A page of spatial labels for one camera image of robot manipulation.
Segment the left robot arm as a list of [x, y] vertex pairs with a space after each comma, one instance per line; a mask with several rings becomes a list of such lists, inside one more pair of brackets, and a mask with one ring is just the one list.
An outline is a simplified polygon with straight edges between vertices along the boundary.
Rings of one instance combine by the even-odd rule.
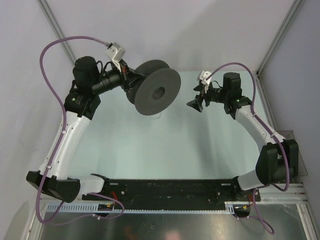
[[80, 57], [74, 63], [74, 79], [62, 102], [62, 118], [54, 143], [39, 169], [26, 175], [26, 181], [37, 189], [38, 197], [47, 195], [71, 203], [79, 196], [93, 193], [100, 200], [107, 199], [111, 188], [105, 184], [106, 177], [96, 173], [84, 178], [70, 177], [72, 157], [101, 103], [100, 95], [121, 87], [133, 103], [145, 79], [161, 68], [168, 68], [161, 60], [144, 62], [136, 69], [128, 67], [124, 60], [120, 61], [120, 69], [112, 61], [110, 70], [106, 70], [106, 64], [100, 67], [98, 64], [91, 56]]

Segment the dark perforated cable spool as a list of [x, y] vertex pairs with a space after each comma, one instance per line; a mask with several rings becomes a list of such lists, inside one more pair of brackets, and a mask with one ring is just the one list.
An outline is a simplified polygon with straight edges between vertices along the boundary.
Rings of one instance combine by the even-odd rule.
[[126, 96], [141, 115], [156, 115], [173, 103], [181, 88], [176, 70], [163, 60], [154, 59], [142, 63], [135, 71], [144, 77]]

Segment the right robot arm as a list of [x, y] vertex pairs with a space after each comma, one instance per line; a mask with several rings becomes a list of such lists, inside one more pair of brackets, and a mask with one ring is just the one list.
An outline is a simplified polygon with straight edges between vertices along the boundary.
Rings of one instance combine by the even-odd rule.
[[236, 185], [230, 188], [231, 196], [242, 201], [249, 190], [266, 185], [275, 186], [285, 182], [282, 191], [288, 189], [299, 173], [299, 145], [294, 139], [286, 139], [265, 123], [255, 112], [253, 101], [242, 94], [241, 77], [235, 72], [223, 75], [223, 85], [213, 87], [211, 72], [202, 71], [198, 76], [198, 85], [194, 88], [198, 94], [187, 103], [189, 107], [203, 111], [211, 102], [223, 104], [224, 111], [241, 124], [257, 144], [259, 157], [255, 168], [234, 178]]

